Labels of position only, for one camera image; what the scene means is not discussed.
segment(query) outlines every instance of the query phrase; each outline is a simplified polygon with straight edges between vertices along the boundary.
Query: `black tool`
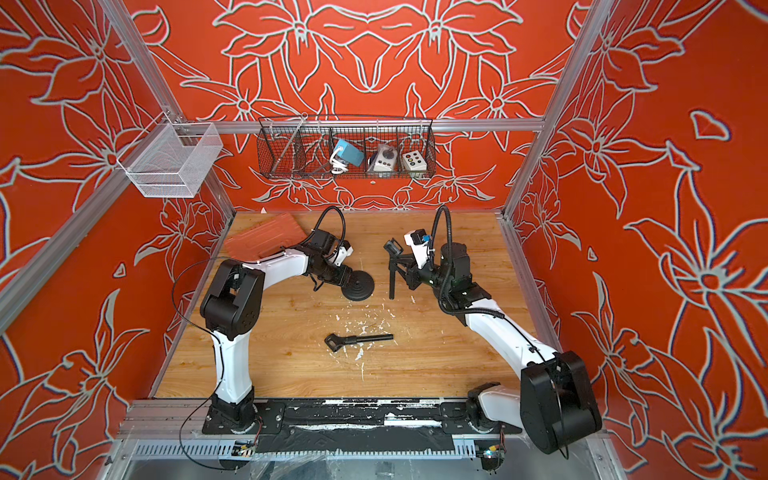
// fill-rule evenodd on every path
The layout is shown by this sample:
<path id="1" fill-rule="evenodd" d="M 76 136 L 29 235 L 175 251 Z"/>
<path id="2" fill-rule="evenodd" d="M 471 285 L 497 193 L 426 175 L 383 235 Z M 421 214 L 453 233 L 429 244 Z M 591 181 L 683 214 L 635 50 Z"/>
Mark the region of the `black tool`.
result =
<path id="1" fill-rule="evenodd" d="M 333 352 L 338 352 L 341 347 L 345 345 L 354 345 L 356 343 L 363 342 L 380 342 L 381 340 L 392 340 L 395 336 L 391 333 L 384 333 L 383 335 L 367 335 L 367 336 L 338 336 L 335 333 L 331 333 L 326 337 L 326 345 Z"/>

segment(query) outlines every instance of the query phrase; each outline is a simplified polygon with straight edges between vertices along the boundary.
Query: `red tray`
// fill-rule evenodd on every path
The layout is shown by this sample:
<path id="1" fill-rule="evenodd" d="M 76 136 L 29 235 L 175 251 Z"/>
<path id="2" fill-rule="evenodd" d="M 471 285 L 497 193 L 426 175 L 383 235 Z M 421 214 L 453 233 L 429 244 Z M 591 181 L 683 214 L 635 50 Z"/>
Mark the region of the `red tray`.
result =
<path id="1" fill-rule="evenodd" d="M 306 233 L 291 214 L 280 214 L 272 220 L 228 237 L 224 248 L 230 257 L 243 262 L 253 262 L 280 252 L 281 247 L 291 247 L 306 238 Z"/>

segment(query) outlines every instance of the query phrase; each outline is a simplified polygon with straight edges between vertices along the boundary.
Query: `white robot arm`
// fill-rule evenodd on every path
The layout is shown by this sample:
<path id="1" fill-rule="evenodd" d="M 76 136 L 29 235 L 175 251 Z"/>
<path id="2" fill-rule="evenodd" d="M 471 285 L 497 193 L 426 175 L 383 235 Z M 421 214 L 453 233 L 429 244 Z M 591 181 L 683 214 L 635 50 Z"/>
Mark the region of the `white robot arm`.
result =
<path id="1" fill-rule="evenodd" d="M 255 426 L 248 341 L 259 318 L 262 292 L 292 276 L 306 275 L 315 282 L 315 290 L 324 283 L 341 286 L 350 300 L 364 300 L 373 293 L 373 278 L 368 273 L 343 265 L 353 251 L 343 239 L 344 233 L 336 239 L 320 230 L 322 218 L 303 242 L 277 255 L 252 263 L 223 261 L 200 305 L 200 314 L 214 337 L 219 379 L 208 415 L 216 416 L 233 433 L 245 433 Z"/>
<path id="2" fill-rule="evenodd" d="M 448 242 L 440 249 L 441 263 L 436 265 L 434 242 L 443 213 Z M 413 230 L 406 233 L 405 241 L 413 253 L 403 253 L 395 239 L 384 246 L 389 253 L 389 298 L 395 297 L 398 274 L 411 290 L 429 285 L 440 310 L 456 316 L 488 341 L 520 378 L 519 392 L 498 383 L 471 391 L 468 416 L 472 426 L 482 431 L 505 422 L 525 428 L 545 453 L 602 428 L 584 362 L 573 352 L 559 353 L 539 342 L 472 281 L 466 245 L 452 241 L 447 207 L 438 209 L 431 235 Z"/>

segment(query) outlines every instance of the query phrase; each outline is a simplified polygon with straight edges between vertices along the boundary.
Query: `red wallpaper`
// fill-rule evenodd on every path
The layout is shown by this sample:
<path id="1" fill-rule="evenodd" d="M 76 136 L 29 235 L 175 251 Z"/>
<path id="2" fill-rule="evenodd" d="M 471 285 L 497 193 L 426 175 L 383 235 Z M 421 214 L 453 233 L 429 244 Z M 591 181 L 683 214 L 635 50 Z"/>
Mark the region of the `red wallpaper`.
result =
<path id="1" fill-rule="evenodd" d="M 159 108 L 88 0 L 3 2 L 0 84 L 1 289 Z M 173 278 L 220 236 L 214 205 L 206 188 L 163 201 L 129 187 L 0 336 L 0 478 L 96 476 L 178 328 Z M 180 281 L 187 303 L 202 269 Z"/>
<path id="2" fill-rule="evenodd" d="M 179 326 L 173 279 L 223 227 L 206 187 L 193 200 L 125 191 L 0 337 L 0 478 L 96 476 Z M 203 269 L 180 279 L 182 308 Z"/>
<path id="3" fill-rule="evenodd" d="M 160 112 L 97 2 L 0 5 L 0 289 Z"/>
<path id="4" fill-rule="evenodd" d="M 588 2 L 127 0 L 187 118 L 278 114 L 531 118 L 544 114 Z M 269 181 L 255 141 L 228 141 L 220 179 L 241 210 L 497 208 L 531 133 L 439 138 L 425 180 Z"/>
<path id="5" fill-rule="evenodd" d="M 631 478 L 768 475 L 767 22 L 617 2 L 515 213 Z"/>

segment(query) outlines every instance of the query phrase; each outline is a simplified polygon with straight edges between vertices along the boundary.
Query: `wooden floor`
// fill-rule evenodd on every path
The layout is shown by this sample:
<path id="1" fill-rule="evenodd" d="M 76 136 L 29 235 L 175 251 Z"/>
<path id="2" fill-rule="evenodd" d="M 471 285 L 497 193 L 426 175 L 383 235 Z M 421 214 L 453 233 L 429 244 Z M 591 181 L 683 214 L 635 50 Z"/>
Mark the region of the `wooden floor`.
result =
<path id="1" fill-rule="evenodd" d="M 310 231 L 318 214 L 294 217 Z M 264 292 L 250 337 L 256 397 L 464 396 L 491 381 L 519 387 L 511 367 L 483 338 L 440 311 L 432 289 L 422 285 L 408 290 L 398 276 L 396 298 L 389 299 L 384 243 L 395 237 L 405 245 L 402 235 L 418 228 L 429 232 L 433 217 L 431 212 L 346 215 L 346 238 L 354 253 L 345 264 L 367 271 L 376 281 L 373 295 L 363 302 L 347 300 L 333 285 L 313 293 L 312 281 L 304 276 Z M 230 235 L 270 218 L 237 214 Z M 512 319 L 535 333 L 495 215 L 454 213 L 452 220 L 454 241 L 468 247 L 474 280 Z M 445 242 L 443 225 L 439 245 Z M 326 215 L 323 229 L 340 234 L 338 216 Z M 192 320 L 204 324 L 197 309 Z M 331 353 L 323 343 L 329 333 L 393 333 L 395 341 Z M 206 333 L 186 328 L 156 396 L 209 396 L 217 381 L 211 346 Z"/>

